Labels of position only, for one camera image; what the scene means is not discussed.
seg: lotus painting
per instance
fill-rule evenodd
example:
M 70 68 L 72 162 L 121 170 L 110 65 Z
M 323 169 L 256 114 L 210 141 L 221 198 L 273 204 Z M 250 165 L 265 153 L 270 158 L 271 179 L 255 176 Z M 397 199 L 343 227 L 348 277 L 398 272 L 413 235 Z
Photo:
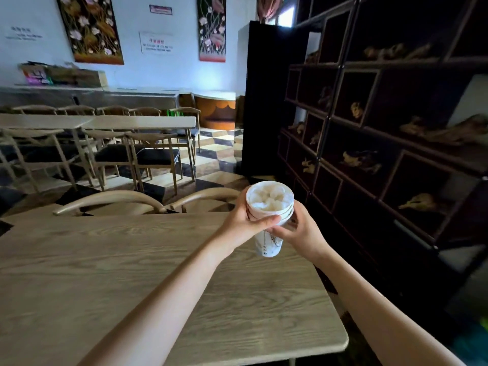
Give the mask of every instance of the lotus painting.
M 225 62 L 225 0 L 197 0 L 200 60 Z
M 58 0 L 75 61 L 123 64 L 111 0 Z

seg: cup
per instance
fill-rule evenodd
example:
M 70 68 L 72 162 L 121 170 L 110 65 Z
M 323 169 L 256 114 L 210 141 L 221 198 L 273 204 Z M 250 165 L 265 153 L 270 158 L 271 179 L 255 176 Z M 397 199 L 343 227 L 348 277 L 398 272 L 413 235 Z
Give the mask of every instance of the cup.
M 249 197 L 256 189 L 260 188 L 268 188 L 272 186 L 281 186 L 284 188 L 285 193 L 291 196 L 290 203 L 279 211 L 265 211 L 263 209 L 254 208 L 251 206 Z M 278 226 L 285 224 L 293 214 L 293 202 L 294 196 L 293 191 L 286 185 L 276 182 L 276 181 L 262 181 L 258 182 L 257 184 L 252 185 L 246 193 L 246 202 L 247 202 L 247 216 L 251 221 L 260 220 L 261 218 L 272 216 L 272 215 L 279 215 L 281 217 L 281 221 L 278 222 Z M 283 239 L 278 238 L 270 234 L 269 232 L 262 231 L 254 236 L 256 252 L 263 256 L 263 257 L 275 257 L 281 250 L 281 245 L 283 244 Z

